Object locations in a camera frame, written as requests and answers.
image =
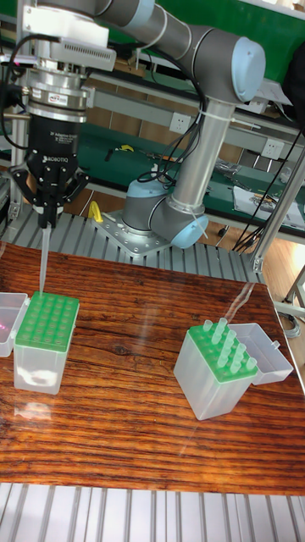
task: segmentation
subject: metal bracket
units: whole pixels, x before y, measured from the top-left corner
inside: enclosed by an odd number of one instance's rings
[[[253,271],[254,273],[263,272],[263,257],[256,257],[253,261]]]
[[[129,256],[143,257],[170,246],[167,240],[153,231],[139,233],[138,230],[127,226],[122,219],[122,210],[107,215],[102,213],[102,216],[103,222],[94,222],[95,227],[101,230],[107,237],[110,237]]]
[[[15,220],[16,218],[18,218],[19,212],[20,204],[16,202],[11,202],[8,208],[8,219]]]

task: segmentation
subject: black cable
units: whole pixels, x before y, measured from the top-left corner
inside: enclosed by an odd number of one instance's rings
[[[149,53],[148,51],[147,51],[147,55],[148,55],[149,60],[150,60],[150,63],[151,63],[150,74],[151,74],[151,76],[152,76],[153,82],[156,83],[156,85],[157,85],[158,82],[156,81],[155,76],[154,76],[154,73],[153,73],[153,58],[152,58],[151,53]]]
[[[248,230],[248,228],[249,228],[249,226],[250,226],[250,224],[251,224],[251,221],[255,218],[255,216],[257,215],[257,213],[258,213],[258,211],[259,211],[259,209],[260,209],[261,206],[263,205],[264,198],[267,196],[267,194],[268,194],[270,188],[271,188],[272,185],[275,183],[275,181],[276,181],[276,179],[278,178],[278,176],[279,176],[281,170],[284,168],[284,166],[285,166],[285,164],[286,164],[288,158],[290,157],[290,155],[291,155],[291,153],[292,153],[292,151],[293,151],[295,145],[297,144],[297,140],[299,139],[299,137],[300,137],[300,135],[302,134],[302,131],[303,131],[303,130],[304,130],[304,127],[301,128],[300,131],[298,132],[298,134],[297,134],[297,136],[296,136],[294,142],[293,142],[292,145],[291,145],[290,150],[288,151],[288,153],[287,153],[287,155],[286,155],[285,160],[284,160],[284,161],[282,162],[282,164],[280,165],[280,167],[279,167],[279,169],[277,170],[277,172],[276,172],[274,178],[272,179],[272,181],[270,182],[269,186],[267,187],[267,190],[264,192],[264,194],[263,194],[263,196],[262,196],[262,198],[261,198],[261,200],[260,200],[260,202],[259,202],[257,208],[255,209],[253,215],[251,216],[249,222],[247,223],[246,228],[241,232],[241,235],[239,236],[238,240],[236,241],[235,245],[233,246],[233,248],[232,248],[233,251],[237,250],[238,246],[241,244],[242,237],[244,236],[244,234],[246,234],[246,232],[247,232],[247,230]],[[264,225],[261,226],[262,229],[266,226],[267,222],[268,222],[268,220],[264,223]]]
[[[10,76],[10,73],[11,73],[13,67],[14,67],[14,60],[16,58],[16,55],[17,55],[18,51],[20,50],[20,48],[23,45],[25,45],[25,43],[27,43],[28,41],[31,41],[31,40],[59,42],[59,38],[53,37],[53,36],[44,36],[43,34],[32,34],[32,35],[26,36],[22,40],[20,40],[19,43],[17,43],[17,45],[15,46],[15,48],[14,48],[12,54],[11,54],[11,57],[9,59],[7,73],[6,73],[6,77],[5,77],[5,80],[4,80],[2,93],[1,93],[1,99],[0,99],[1,127],[2,127],[2,130],[3,130],[3,135],[4,135],[5,139],[8,141],[8,143],[10,143],[11,145],[14,145],[14,147],[16,147],[17,149],[20,149],[21,151],[27,151],[28,147],[23,147],[21,145],[17,145],[17,143],[15,143],[13,140],[11,140],[10,137],[8,136],[8,133],[6,131],[5,124],[4,124],[4,103],[5,103],[5,98],[6,98],[6,94],[7,94],[9,76]]]
[[[178,162],[179,164],[181,164],[182,160],[188,158],[190,156],[190,154],[192,152],[194,152],[195,149],[197,148],[197,145],[198,145],[198,142],[199,142],[199,137],[200,137],[200,129],[201,129],[201,125],[202,125],[202,111],[203,111],[203,109],[205,109],[206,99],[205,99],[205,96],[204,96],[204,94],[202,92],[202,89],[198,85],[196,79],[193,77],[193,75],[182,64],[180,64],[174,58],[169,56],[167,53],[159,51],[156,47],[154,47],[153,50],[155,50],[156,53],[160,54],[162,57],[164,57],[166,60],[170,61],[177,68],[180,69],[182,74],[187,79],[189,79],[192,82],[192,84],[194,85],[194,88],[195,88],[195,90],[197,92],[197,95],[198,95],[198,98],[199,98],[199,113],[198,113],[197,117],[195,118],[195,120],[193,121],[193,123],[188,128],[188,130],[186,131],[185,134],[180,135],[179,137],[177,137],[174,141],[172,141],[169,145],[167,145],[165,147],[165,149],[164,149],[164,151],[162,153],[162,156],[160,157],[159,162],[158,162],[158,170],[157,170],[157,172],[152,172],[154,179],[158,179],[158,180],[161,180],[161,182],[163,182],[164,181],[164,176],[168,175],[169,171],[176,165],[176,163]],[[170,159],[173,157],[173,154],[177,150],[179,144],[181,144],[183,139],[188,135],[190,135],[191,137],[190,137],[190,141],[189,141],[186,149],[180,154],[179,157],[177,157],[177,160],[175,162],[171,161]],[[163,160],[164,160],[164,156],[166,156],[167,153],[169,154],[169,157],[167,159],[166,164],[161,169],[162,164],[163,164]],[[175,178],[171,178],[171,179],[172,179],[171,180],[171,185],[175,185]]]

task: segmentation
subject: wooden table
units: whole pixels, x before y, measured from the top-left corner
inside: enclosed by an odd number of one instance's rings
[[[40,252],[7,245],[0,290],[37,289]],[[305,400],[297,376],[251,386],[198,422],[173,368],[186,330],[223,316],[242,283],[51,253],[46,291],[77,296],[57,396],[16,390],[0,359],[0,481],[301,495]],[[236,323],[258,322],[291,360],[265,285]]]

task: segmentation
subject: open lid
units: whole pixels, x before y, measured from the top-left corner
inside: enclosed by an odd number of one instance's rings
[[[27,294],[0,293],[0,357],[8,357],[13,350],[29,303]]]
[[[280,382],[291,373],[293,366],[278,350],[280,343],[272,342],[258,324],[229,324],[229,328],[233,329],[237,339],[246,345],[249,356],[255,357],[258,362],[258,372],[253,384]]]

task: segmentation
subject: electrical outlet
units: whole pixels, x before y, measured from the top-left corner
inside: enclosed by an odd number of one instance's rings
[[[284,148],[284,142],[278,139],[268,139],[262,151],[262,156],[270,158],[270,160],[277,160],[280,158],[280,153]]]
[[[177,134],[185,134],[191,122],[190,115],[183,115],[182,113],[174,113],[170,123],[170,131],[177,132]]]

